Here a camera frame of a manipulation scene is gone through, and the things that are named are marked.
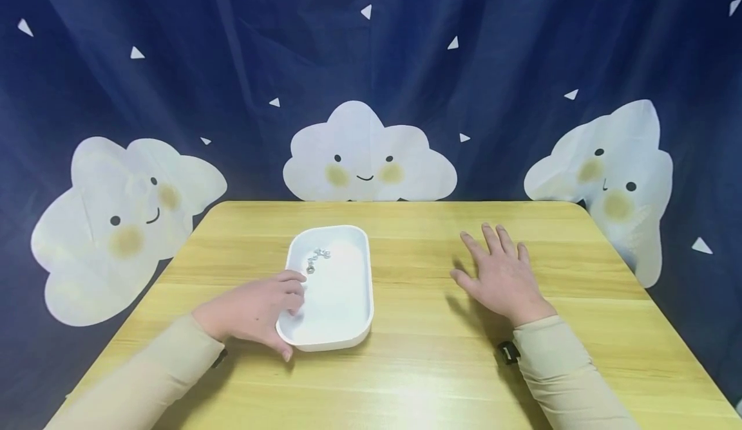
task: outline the white rectangular dish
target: white rectangular dish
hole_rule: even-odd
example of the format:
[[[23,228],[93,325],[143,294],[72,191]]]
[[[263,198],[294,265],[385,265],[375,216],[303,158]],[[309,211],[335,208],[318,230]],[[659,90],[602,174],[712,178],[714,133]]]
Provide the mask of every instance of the white rectangular dish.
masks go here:
[[[289,247],[286,269],[301,272],[307,282],[299,312],[283,312],[276,323],[285,342],[301,351],[328,351],[351,348],[366,338],[373,289],[365,232],[353,225],[304,230]]]

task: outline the smiling cloud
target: smiling cloud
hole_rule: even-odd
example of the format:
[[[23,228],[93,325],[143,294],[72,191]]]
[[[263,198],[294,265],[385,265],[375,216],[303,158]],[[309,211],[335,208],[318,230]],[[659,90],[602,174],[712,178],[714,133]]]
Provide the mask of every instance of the smiling cloud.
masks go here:
[[[532,200],[585,200],[644,287],[660,277],[660,219],[672,192],[672,158],[659,143],[657,111],[638,100],[566,133],[524,180]]]
[[[44,211],[31,235],[49,271],[49,312],[91,326],[123,311],[193,230],[193,216],[224,194],[224,176],[169,144],[141,138],[126,150],[85,139],[72,158],[72,188]]]
[[[384,127],[362,102],[346,102],[327,122],[291,141],[283,180],[306,201],[439,200],[453,192],[456,170],[414,126]]]

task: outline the beige sleeve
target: beige sleeve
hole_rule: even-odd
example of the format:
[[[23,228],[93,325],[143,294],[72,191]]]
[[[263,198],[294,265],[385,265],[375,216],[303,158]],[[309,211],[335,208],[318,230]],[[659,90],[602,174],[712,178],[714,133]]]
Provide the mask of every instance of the beige sleeve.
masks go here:
[[[515,330],[520,370],[555,430],[639,429],[559,316]]]
[[[59,411],[47,430],[149,430],[200,379],[224,345],[189,314]]]

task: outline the hand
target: hand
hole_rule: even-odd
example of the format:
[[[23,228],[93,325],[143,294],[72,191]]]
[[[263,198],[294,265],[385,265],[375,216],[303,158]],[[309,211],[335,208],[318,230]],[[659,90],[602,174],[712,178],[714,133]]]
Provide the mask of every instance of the hand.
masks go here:
[[[451,277],[459,287],[485,308],[507,317],[513,327],[556,314],[557,310],[538,290],[526,246],[519,243],[516,251],[508,232],[501,225],[497,226],[495,234],[485,222],[482,233],[489,251],[484,250],[471,235],[461,234],[464,245],[479,266],[479,279],[472,279],[463,270],[453,269]]]
[[[293,349],[278,336],[276,322],[285,310],[293,316],[304,304],[307,278],[293,270],[269,279],[255,280],[233,288],[193,312],[196,322],[211,337],[224,342],[229,337],[263,343],[278,351],[284,361]]]

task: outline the wooden table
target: wooden table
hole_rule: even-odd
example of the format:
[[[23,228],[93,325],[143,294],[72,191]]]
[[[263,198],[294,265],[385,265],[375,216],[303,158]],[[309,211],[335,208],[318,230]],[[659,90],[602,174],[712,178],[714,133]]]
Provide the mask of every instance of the wooden table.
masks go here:
[[[376,316],[357,348],[297,353],[229,344],[228,359],[158,429],[548,429],[511,337],[448,277],[471,266],[459,231],[482,221],[525,241],[543,293],[645,429],[742,429],[678,334],[580,207],[558,202],[305,203],[215,206],[109,343],[70,401],[175,317],[283,268],[302,230],[353,224],[370,237]]]

